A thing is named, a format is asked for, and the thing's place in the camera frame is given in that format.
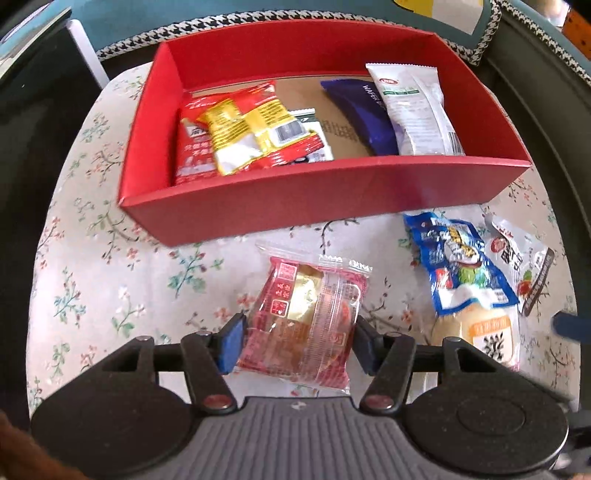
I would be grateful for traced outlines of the person's left hand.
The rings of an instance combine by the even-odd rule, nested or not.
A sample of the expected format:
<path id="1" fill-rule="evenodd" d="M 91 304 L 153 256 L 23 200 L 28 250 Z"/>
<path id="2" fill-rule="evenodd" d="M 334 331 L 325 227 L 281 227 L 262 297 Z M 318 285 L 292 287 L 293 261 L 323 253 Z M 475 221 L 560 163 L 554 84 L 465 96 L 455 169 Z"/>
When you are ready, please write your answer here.
<path id="1" fill-rule="evenodd" d="M 86 480 L 78 469 L 48 455 L 34 439 L 1 412 L 1 478 L 8 480 Z"/>

